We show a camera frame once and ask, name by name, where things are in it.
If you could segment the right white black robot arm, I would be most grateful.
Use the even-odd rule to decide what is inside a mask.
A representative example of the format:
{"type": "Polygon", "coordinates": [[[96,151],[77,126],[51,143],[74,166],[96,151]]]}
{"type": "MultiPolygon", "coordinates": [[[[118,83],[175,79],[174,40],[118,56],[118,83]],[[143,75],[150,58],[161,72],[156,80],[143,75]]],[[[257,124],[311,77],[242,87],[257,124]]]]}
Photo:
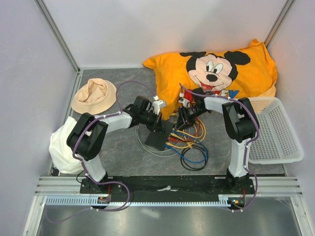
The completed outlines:
{"type": "Polygon", "coordinates": [[[225,187],[230,193],[238,193],[251,185],[248,162],[253,141],[259,136],[259,122],[248,98],[238,100],[227,97],[201,97],[193,104],[178,108],[177,129],[191,126],[196,118],[208,111],[223,114],[225,130],[231,139],[231,161],[228,166],[225,187]]]}

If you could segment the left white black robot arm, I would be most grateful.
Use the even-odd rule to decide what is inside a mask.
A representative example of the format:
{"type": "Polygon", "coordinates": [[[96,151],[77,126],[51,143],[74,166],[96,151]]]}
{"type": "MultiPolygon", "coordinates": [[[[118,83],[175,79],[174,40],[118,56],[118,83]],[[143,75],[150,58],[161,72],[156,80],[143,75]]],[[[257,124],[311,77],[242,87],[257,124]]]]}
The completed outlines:
{"type": "Polygon", "coordinates": [[[105,135],[120,129],[128,129],[144,124],[150,131],[164,132],[161,124],[161,109],[166,102],[157,96],[153,102],[143,96],[136,97],[134,103],[124,109],[103,116],[84,113],[70,132],[66,144],[71,148],[74,159],[79,160],[96,193],[104,193],[108,188],[107,172],[103,168],[99,152],[105,135]]]}

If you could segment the black network switch box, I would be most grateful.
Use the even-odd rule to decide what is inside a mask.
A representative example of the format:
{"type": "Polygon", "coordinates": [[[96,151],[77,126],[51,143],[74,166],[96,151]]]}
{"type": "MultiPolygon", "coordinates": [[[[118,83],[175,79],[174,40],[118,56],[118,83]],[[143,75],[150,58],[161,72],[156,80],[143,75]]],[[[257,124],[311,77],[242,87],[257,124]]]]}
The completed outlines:
{"type": "Polygon", "coordinates": [[[173,127],[174,123],[161,120],[157,127],[149,133],[145,145],[163,151],[173,127]]]}

